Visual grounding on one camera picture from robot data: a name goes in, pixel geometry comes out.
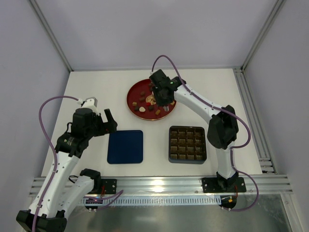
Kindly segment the metal tweezers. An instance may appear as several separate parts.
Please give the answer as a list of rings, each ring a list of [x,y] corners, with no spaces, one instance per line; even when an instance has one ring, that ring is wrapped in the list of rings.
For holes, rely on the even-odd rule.
[[[168,111],[169,110],[169,107],[168,106],[163,106],[163,109],[164,109],[164,111]]]

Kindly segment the dark brown chocolate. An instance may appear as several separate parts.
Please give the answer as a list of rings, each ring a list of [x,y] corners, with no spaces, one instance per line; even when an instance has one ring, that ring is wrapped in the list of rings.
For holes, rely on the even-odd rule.
[[[152,111],[153,109],[154,109],[154,106],[153,106],[153,105],[148,106],[148,110],[149,110],[149,111]]]

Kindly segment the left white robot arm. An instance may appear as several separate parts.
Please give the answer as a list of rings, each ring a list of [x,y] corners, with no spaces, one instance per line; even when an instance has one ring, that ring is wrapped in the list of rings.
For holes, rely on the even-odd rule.
[[[74,185],[64,188],[72,170],[93,137],[116,132],[117,123],[109,109],[104,111],[107,122],[91,108],[79,108],[68,124],[70,131],[61,135],[53,149],[54,160],[50,171],[28,210],[21,210],[16,221],[27,232],[62,232],[72,211],[91,192],[100,190],[101,174],[84,169]]]

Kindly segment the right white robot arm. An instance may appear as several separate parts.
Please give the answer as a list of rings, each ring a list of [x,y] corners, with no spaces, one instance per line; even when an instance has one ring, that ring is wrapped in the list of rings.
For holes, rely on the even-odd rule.
[[[159,106],[167,107],[176,101],[205,120],[208,124],[207,140],[215,148],[218,162],[214,187],[222,192],[235,190],[239,174],[233,168],[230,148],[235,144],[239,127],[234,108],[212,103],[195,93],[179,76],[170,79],[161,69],[151,73],[149,79]]]

